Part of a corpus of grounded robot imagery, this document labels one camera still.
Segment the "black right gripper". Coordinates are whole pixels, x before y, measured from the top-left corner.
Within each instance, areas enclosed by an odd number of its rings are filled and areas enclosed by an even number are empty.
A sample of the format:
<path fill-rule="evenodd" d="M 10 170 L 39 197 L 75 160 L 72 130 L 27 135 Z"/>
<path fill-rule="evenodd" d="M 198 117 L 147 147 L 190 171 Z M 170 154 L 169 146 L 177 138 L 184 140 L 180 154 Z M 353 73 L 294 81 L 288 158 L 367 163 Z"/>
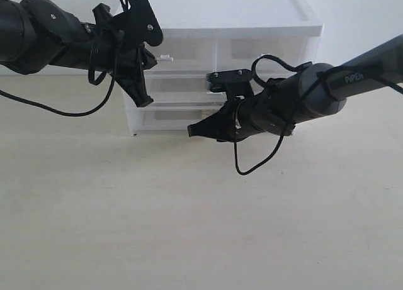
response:
<path fill-rule="evenodd" d="M 276 102 L 275 98 L 262 94 L 228 99 L 228 110 L 217 111 L 188 125 L 188 136 L 215 139 L 219 143 L 238 143 L 261 133 L 281 135 L 283 115 Z"/>

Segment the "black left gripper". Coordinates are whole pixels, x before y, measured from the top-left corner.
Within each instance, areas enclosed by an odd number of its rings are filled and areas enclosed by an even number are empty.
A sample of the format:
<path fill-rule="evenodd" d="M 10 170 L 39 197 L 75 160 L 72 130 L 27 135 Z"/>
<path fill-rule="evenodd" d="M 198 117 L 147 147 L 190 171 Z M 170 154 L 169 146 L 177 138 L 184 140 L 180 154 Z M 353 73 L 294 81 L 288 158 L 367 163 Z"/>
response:
<path fill-rule="evenodd" d="M 135 103 L 146 107 L 154 102 L 145 86 L 144 71 L 157 65 L 155 56 L 143 41 L 130 41 L 124 32 L 101 30 L 91 43 L 91 78 L 114 77 Z"/>

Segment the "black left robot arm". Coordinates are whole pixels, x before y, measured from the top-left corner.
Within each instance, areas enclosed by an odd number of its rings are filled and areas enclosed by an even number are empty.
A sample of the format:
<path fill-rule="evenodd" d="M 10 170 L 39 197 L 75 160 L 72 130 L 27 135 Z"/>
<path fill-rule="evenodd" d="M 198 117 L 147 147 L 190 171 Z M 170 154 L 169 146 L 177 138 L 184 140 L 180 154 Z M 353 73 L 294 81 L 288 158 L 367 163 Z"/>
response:
<path fill-rule="evenodd" d="M 120 0 L 115 16 L 100 3 L 94 23 L 80 21 L 51 0 L 1 0 L 1 65 L 22 75 L 48 65 L 81 69 L 99 84 L 107 74 L 139 108 L 153 102 L 144 71 L 157 64 L 147 46 L 163 41 L 149 0 Z"/>

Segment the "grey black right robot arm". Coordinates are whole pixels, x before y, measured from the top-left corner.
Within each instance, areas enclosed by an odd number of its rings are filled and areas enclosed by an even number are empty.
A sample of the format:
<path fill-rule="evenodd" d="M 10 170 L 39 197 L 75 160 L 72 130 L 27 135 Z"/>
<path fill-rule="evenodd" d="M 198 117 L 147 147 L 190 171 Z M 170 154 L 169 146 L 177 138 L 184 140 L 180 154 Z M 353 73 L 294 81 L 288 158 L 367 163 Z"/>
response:
<path fill-rule="evenodd" d="M 262 80 L 250 69 L 211 72 L 207 86 L 223 92 L 226 102 L 214 114 L 188 126 L 190 137 L 240 142 L 270 133 L 288 137 L 299 123 L 340 112 L 348 97 L 385 86 L 402 92 L 402 36 L 334 67 L 307 62 L 293 67 L 273 55 L 263 59 L 280 64 L 292 75 Z"/>

